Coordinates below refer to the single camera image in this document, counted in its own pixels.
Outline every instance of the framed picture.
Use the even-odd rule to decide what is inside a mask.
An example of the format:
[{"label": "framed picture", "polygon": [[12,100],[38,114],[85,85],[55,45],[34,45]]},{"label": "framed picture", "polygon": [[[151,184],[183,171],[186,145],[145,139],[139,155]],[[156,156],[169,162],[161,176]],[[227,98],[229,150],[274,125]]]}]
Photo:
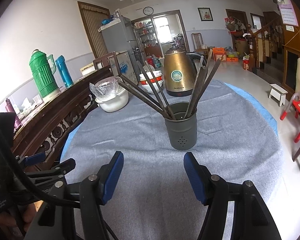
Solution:
[{"label": "framed picture", "polygon": [[202,22],[213,21],[210,8],[198,8]]}]

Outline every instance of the kettle base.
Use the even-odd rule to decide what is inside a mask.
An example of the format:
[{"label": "kettle base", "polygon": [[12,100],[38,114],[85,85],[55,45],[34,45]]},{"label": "kettle base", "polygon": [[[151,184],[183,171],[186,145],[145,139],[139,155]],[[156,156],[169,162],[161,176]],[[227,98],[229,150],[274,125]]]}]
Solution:
[{"label": "kettle base", "polygon": [[186,91],[178,91],[178,92],[167,90],[167,93],[169,96],[172,96],[172,97],[186,97],[186,96],[191,95],[192,89],[186,90]]}]

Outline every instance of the bolt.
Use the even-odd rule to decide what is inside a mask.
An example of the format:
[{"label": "bolt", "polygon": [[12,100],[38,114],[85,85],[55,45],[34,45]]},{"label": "bolt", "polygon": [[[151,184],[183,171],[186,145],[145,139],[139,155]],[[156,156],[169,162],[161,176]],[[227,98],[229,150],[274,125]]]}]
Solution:
[{"label": "bolt", "polygon": [[96,174],[91,174],[89,177],[88,177],[88,180],[91,180],[91,181],[94,181],[98,178],[98,176]]},{"label": "bolt", "polygon": [[62,181],[57,181],[54,185],[56,187],[62,187],[63,186],[63,182]]},{"label": "bolt", "polygon": [[220,177],[219,177],[218,175],[212,175],[212,176],[211,176],[211,179],[212,179],[213,181],[218,181],[218,180],[220,179]]},{"label": "bolt", "polygon": [[246,185],[248,187],[252,187],[253,186],[253,182],[251,180],[246,180]]}]

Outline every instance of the clock face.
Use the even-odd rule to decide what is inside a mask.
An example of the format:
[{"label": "clock face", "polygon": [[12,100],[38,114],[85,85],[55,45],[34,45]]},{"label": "clock face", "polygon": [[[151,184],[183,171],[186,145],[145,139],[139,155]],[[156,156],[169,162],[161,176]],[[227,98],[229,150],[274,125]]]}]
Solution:
[{"label": "clock face", "polygon": [[153,8],[147,6],[147,7],[145,7],[145,8],[143,9],[143,13],[144,13],[145,15],[151,15],[151,14],[153,14]]}]

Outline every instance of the blue bottle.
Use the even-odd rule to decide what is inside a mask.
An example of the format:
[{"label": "blue bottle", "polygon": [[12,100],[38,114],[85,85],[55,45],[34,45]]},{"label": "blue bottle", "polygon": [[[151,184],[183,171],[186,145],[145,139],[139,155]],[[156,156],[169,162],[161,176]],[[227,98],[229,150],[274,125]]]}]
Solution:
[{"label": "blue bottle", "polygon": [[58,57],[57,60],[56,60],[56,65],[57,65],[57,68],[59,70],[62,81],[66,85],[66,88],[72,86],[73,81],[72,81],[72,78],[71,78],[71,76],[69,74],[69,71],[67,69],[67,65],[66,65],[66,62],[65,62],[65,57],[63,57],[62,55],[60,57]]}]

